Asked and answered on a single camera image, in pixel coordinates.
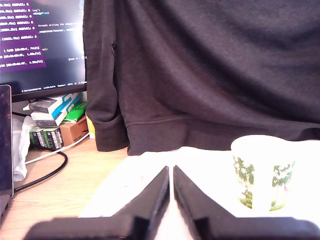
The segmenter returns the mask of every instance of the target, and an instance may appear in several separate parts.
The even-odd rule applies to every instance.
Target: white paper
[[[303,157],[295,165],[292,197],[282,209],[276,211],[258,214],[235,197],[236,175],[231,151],[182,147],[170,152],[146,152],[141,156],[127,157],[101,183],[80,217],[112,216],[140,194],[163,167],[178,165],[206,195],[235,217],[294,217],[309,220],[320,227],[317,194],[320,141],[310,141],[299,147]],[[156,239],[192,239],[172,196]]]

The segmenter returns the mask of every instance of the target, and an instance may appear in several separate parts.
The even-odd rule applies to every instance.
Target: hoodie sleeve
[[[86,55],[87,115],[95,128],[98,151],[128,145],[128,134],[115,84],[114,0],[84,2],[83,41]]]

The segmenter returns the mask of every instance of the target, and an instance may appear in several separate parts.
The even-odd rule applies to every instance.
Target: stack of boxes
[[[31,117],[37,124],[30,130],[31,144],[58,150],[86,135],[87,102],[79,101],[80,98],[81,94],[70,93],[30,103],[28,108],[34,110]]]

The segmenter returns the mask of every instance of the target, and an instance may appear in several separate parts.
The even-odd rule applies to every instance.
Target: green floral pattern
[[[253,194],[249,189],[251,189],[252,185],[254,184],[254,173],[255,168],[252,164],[248,164],[245,161],[243,161],[240,157],[233,156],[234,160],[234,170],[235,173],[240,178],[242,185],[246,188],[244,192],[242,192],[243,197],[239,197],[238,199],[240,202],[247,206],[248,208],[252,209],[252,201],[253,201]],[[293,164],[288,164],[287,166],[280,166],[276,165],[273,168],[273,179],[272,179],[272,187],[274,188],[280,188],[283,186],[285,187],[286,183],[290,181],[292,177],[292,169],[295,165],[295,162]],[[270,211],[281,209],[284,206],[284,202],[278,203],[274,200],[271,203]]]
[[[242,179],[245,182],[245,186],[248,187],[248,184],[254,184],[254,166],[252,164],[246,164],[244,161],[241,160],[240,157],[235,158],[233,156],[233,160],[235,173],[238,174],[240,179]]]

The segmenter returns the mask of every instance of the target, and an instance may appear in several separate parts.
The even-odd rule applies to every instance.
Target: white plastic bag
[[[30,146],[30,129],[36,126],[36,122],[30,116],[24,118],[23,123],[12,118],[13,133],[13,180],[19,182],[27,175],[26,156]]]

